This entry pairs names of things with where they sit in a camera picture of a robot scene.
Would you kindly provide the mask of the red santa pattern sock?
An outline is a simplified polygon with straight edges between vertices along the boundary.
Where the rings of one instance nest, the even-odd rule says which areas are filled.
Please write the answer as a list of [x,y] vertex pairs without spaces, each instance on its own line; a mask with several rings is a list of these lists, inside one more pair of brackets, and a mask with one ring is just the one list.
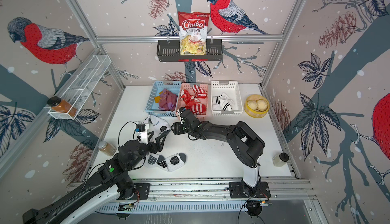
[[205,115],[207,112],[206,105],[197,100],[190,100],[189,103],[186,104],[186,109],[196,115]]

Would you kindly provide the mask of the white grey patterned sock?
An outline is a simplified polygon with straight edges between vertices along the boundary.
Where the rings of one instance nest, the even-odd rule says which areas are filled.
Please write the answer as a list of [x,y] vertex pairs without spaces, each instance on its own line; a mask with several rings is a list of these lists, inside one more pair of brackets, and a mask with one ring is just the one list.
[[177,153],[167,158],[162,155],[149,153],[146,157],[146,166],[149,168],[159,167],[167,172],[173,172],[183,167],[186,160],[187,156],[184,153]]

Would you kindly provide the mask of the red snowflake sock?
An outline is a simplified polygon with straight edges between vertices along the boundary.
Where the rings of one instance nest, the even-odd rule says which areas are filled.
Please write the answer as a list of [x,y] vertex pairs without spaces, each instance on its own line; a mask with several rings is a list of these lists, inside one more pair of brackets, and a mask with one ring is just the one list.
[[182,89],[180,93],[180,99],[185,104],[188,104],[193,99],[193,96],[189,93],[188,90]]

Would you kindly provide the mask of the red white striped sock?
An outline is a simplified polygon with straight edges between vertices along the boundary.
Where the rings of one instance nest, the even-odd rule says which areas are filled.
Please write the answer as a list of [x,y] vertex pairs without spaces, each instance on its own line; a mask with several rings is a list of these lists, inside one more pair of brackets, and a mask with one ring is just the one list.
[[195,93],[195,96],[199,99],[206,99],[207,98],[207,92],[202,89],[199,85],[194,84],[193,87],[193,92]]

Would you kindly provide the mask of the white black-striped sock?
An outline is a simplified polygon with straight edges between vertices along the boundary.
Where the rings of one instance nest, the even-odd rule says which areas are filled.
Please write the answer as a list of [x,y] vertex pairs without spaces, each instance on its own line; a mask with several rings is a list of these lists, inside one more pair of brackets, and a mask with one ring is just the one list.
[[212,97],[212,110],[222,111],[220,96],[213,96]]
[[222,111],[233,111],[233,106],[235,103],[233,100],[225,93],[222,93],[219,97],[219,105]]

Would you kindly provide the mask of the purple yellow sock top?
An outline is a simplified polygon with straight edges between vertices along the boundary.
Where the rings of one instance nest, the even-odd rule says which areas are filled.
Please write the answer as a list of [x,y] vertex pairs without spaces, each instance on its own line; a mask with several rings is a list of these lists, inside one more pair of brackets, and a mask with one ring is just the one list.
[[176,107],[177,95],[175,93],[170,93],[167,96],[167,102],[163,104],[158,104],[158,107],[162,111],[172,111]]

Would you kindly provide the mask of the purple yellow sock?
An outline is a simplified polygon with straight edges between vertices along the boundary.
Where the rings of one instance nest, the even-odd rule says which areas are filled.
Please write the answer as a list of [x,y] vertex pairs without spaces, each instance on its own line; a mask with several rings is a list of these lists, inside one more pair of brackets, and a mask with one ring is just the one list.
[[163,104],[167,102],[167,96],[170,95],[170,91],[167,89],[163,89],[158,96],[154,98],[156,104]]
[[170,93],[167,96],[167,102],[163,104],[158,104],[158,107],[162,111],[172,111],[176,107],[177,95],[175,93]]

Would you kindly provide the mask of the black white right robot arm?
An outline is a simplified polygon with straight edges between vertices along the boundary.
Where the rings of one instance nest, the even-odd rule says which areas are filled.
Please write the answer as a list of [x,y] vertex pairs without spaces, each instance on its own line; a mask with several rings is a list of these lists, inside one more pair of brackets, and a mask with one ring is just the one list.
[[178,110],[180,122],[175,122],[171,130],[175,135],[186,134],[191,141],[217,140],[227,143],[237,159],[244,165],[241,186],[247,194],[258,189],[260,183],[259,158],[264,153],[265,142],[245,122],[234,125],[220,125],[209,121],[199,121],[188,109]]

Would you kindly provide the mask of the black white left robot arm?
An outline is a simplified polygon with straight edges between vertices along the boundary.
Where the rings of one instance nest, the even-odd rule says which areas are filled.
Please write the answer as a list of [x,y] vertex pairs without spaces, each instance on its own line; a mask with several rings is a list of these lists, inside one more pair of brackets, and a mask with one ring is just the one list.
[[170,130],[165,130],[155,142],[147,144],[138,140],[129,140],[118,148],[113,158],[98,164],[97,171],[83,184],[53,204],[40,210],[30,209],[22,216],[25,224],[60,224],[66,218],[74,218],[76,211],[82,206],[93,210],[93,204],[101,199],[107,203],[109,192],[114,199],[146,200],[150,191],[149,183],[134,183],[129,172],[138,169],[138,164],[146,160],[148,153],[161,152],[166,136]]

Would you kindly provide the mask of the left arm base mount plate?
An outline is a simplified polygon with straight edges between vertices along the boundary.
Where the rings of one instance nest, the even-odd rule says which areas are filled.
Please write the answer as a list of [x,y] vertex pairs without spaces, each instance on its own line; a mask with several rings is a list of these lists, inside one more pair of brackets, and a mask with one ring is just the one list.
[[123,190],[120,194],[120,200],[147,200],[150,183],[133,183],[130,188]]

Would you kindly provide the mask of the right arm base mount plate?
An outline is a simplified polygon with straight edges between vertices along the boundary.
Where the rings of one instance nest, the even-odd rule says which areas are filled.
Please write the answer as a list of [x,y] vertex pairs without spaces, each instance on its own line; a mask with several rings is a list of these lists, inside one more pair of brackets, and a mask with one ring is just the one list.
[[231,199],[240,198],[271,198],[269,185],[267,182],[258,182],[255,187],[250,187],[241,182],[229,182],[228,191]]

